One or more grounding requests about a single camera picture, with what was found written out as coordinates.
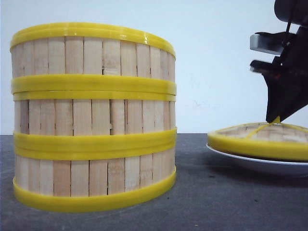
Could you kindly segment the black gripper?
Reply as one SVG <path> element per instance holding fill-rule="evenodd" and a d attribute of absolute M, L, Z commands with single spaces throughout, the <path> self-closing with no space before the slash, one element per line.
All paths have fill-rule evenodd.
<path fill-rule="evenodd" d="M 276 0 L 274 12 L 287 23 L 286 30 L 256 32 L 250 37 L 251 50 L 275 55 L 272 63 L 253 60 L 250 64 L 253 72 L 264 74 L 268 122 L 277 117 L 283 121 L 308 104 L 308 2 Z"/>

